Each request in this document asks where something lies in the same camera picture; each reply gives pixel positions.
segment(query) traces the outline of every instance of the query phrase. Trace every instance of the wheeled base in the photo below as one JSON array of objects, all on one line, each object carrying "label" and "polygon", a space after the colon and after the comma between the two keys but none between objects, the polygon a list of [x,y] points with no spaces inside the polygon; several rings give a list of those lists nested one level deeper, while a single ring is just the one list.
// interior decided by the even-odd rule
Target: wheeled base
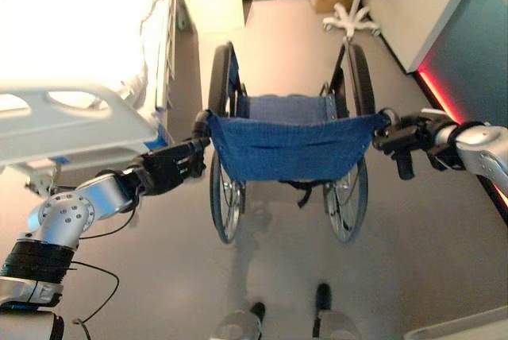
[{"label": "wheeled base", "polygon": [[381,33],[379,30],[379,25],[372,21],[365,21],[364,18],[368,13],[368,7],[358,10],[353,15],[349,15],[343,5],[340,3],[335,4],[333,7],[335,9],[335,17],[325,17],[323,18],[323,29],[325,31],[331,30],[332,27],[336,27],[338,29],[344,29],[346,31],[346,37],[348,39],[352,38],[355,33],[355,30],[365,30],[370,29],[372,34],[378,36]]}]

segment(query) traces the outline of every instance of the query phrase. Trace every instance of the white bed sheet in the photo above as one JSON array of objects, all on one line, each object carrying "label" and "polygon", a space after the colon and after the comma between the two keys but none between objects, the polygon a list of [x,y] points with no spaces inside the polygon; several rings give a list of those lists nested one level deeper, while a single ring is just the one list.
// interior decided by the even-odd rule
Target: white bed sheet
[{"label": "white bed sheet", "polygon": [[[156,64],[160,0],[0,0],[0,78],[99,81],[158,124],[144,106]],[[0,95],[0,110],[19,100]],[[103,108],[93,95],[51,93],[78,108]]]}]

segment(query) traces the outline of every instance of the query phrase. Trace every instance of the black cable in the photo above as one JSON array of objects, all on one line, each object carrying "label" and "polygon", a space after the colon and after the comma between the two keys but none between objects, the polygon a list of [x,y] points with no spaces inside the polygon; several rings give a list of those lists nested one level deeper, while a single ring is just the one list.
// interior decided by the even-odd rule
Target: black cable
[{"label": "black cable", "polygon": [[124,227],[126,227],[128,224],[130,224],[130,222],[133,220],[134,218],[134,215],[136,214],[136,207],[133,208],[133,211],[132,213],[130,214],[130,217],[127,221],[125,221],[125,223],[120,226],[118,229],[115,229],[113,231],[109,231],[107,233],[103,233],[103,234],[97,234],[97,235],[90,235],[88,237],[79,237],[79,239],[92,239],[92,238],[100,238],[100,237],[105,237],[106,235],[111,235],[111,234],[115,234],[117,233],[118,231],[122,230]]},{"label": "black cable", "polygon": [[73,324],[79,324],[83,328],[83,332],[85,333],[85,336],[87,336],[87,340],[92,340],[92,337],[90,336],[90,332],[88,332],[88,328],[85,323],[81,319],[74,319],[72,320]]},{"label": "black cable", "polygon": [[73,262],[71,262],[71,263],[74,263],[75,265],[82,265],[82,266],[88,267],[88,268],[90,268],[90,269],[98,270],[98,271],[100,271],[100,272],[104,272],[105,274],[111,275],[111,276],[112,276],[114,279],[116,279],[116,281],[117,281],[117,284],[114,286],[113,291],[110,293],[110,295],[108,296],[108,298],[104,301],[104,303],[100,305],[100,307],[99,307],[99,308],[97,308],[94,312],[92,312],[92,313],[91,313],[91,314],[90,314],[90,315],[89,315],[86,319],[84,319],[84,320],[81,320],[81,319],[74,319],[74,320],[72,321],[74,324],[78,324],[78,325],[80,325],[80,326],[83,328],[83,330],[85,331],[85,335],[87,336],[87,340],[90,340],[90,339],[91,339],[91,337],[90,337],[90,333],[88,332],[88,329],[87,329],[87,326],[85,325],[85,323],[86,323],[88,320],[92,319],[92,318],[93,318],[93,317],[94,317],[94,316],[95,316],[95,315],[96,315],[96,314],[97,314],[97,313],[98,313],[98,312],[99,312],[99,311],[100,311],[100,310],[101,310],[101,309],[102,309],[102,308],[103,308],[103,307],[104,307],[104,306],[105,306],[105,305],[106,305],[106,304],[107,304],[107,303],[111,300],[111,298],[113,298],[114,294],[115,294],[115,293],[117,292],[117,290],[118,290],[118,286],[120,285],[120,278],[119,278],[116,274],[114,274],[114,273],[112,273],[112,272],[110,272],[110,271],[108,271],[108,270],[101,269],[100,267],[93,266],[93,265],[89,265],[89,264],[84,263],[84,262],[73,261]]},{"label": "black cable", "polygon": [[130,222],[133,220],[134,218],[134,215],[136,214],[136,208],[137,208],[137,205],[139,203],[139,196],[140,196],[140,189],[136,189],[136,194],[134,195],[134,199],[133,201],[136,201],[135,202],[135,205],[134,205],[134,208],[133,208],[133,211],[132,213],[130,214],[130,217],[127,221],[125,221],[125,223],[120,226],[118,229],[115,229],[113,231],[109,231],[107,233],[103,233],[103,234],[97,234],[97,235],[90,235],[88,237],[80,237],[79,239],[93,239],[93,238],[100,238],[100,237],[105,237],[106,235],[111,235],[111,234],[115,234],[117,232],[119,232],[120,230],[122,230],[124,227],[126,227],[128,224],[130,224]]}]

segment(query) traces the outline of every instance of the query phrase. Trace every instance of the blue fabric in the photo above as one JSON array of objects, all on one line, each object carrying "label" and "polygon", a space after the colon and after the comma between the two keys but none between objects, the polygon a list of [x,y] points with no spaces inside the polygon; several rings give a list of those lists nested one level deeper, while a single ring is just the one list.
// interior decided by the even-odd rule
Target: blue fabric
[{"label": "blue fabric", "polygon": [[208,122],[224,169],[238,181],[340,179],[385,123],[381,114],[299,125],[211,114]]},{"label": "blue fabric", "polygon": [[167,147],[168,145],[171,144],[169,134],[162,125],[159,125],[159,129],[157,131],[159,133],[157,139],[155,139],[154,141],[147,141],[146,143],[144,143],[144,145],[146,145],[146,148],[148,148],[150,151],[155,151],[158,148]]},{"label": "blue fabric", "polygon": [[307,125],[337,119],[333,95],[238,97],[238,116],[281,124]]}]

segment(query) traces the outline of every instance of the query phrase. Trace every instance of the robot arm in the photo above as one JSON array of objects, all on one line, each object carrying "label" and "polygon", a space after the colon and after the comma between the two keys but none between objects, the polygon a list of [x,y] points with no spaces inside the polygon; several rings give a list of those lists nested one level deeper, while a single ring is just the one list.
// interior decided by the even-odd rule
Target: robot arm
[{"label": "robot arm", "polygon": [[399,118],[383,110],[390,124],[378,131],[374,147],[397,161],[403,180],[414,177],[411,151],[422,149],[431,165],[487,177],[508,195],[508,129],[482,122],[458,124],[440,110],[424,109]]},{"label": "robot arm", "polygon": [[199,177],[210,143],[206,116],[198,115],[189,141],[141,155],[123,172],[107,171],[32,211],[29,232],[20,234],[0,271],[0,338],[62,338],[63,320],[37,309],[60,301],[79,237],[98,220],[132,210],[141,195],[163,194]]}]

